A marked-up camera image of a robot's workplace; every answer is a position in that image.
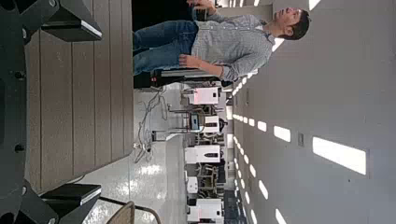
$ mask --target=cable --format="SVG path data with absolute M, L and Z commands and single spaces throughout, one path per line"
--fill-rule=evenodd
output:
M 73 182 L 69 182 L 68 184 L 77 184 L 79 181 L 81 181 L 83 178 L 85 177 L 85 175 L 81 176 L 79 179 L 73 181 Z
M 157 92 L 154 95 L 154 97 L 152 97 L 148 101 L 147 104 L 145 102 L 140 102 L 145 107 L 145 116 L 139 122 L 139 130 L 137 133 L 139 144 L 135 144 L 134 149 L 140 149 L 140 151 L 139 151 L 138 155 L 136 156 L 134 163 L 139 163 L 145 156 L 146 156 L 147 161 L 151 161 L 151 159 L 154 155 L 154 152 L 152 150 L 151 130 L 146 128 L 146 123 L 147 123 L 147 118 L 150 115 L 151 111 L 158 105 L 161 105 L 163 119 L 168 120 L 168 113 L 167 113 L 168 111 L 166 109 L 166 101 L 165 101 L 165 98 L 163 97 L 163 94 L 165 92 L 166 92 L 166 90 Z

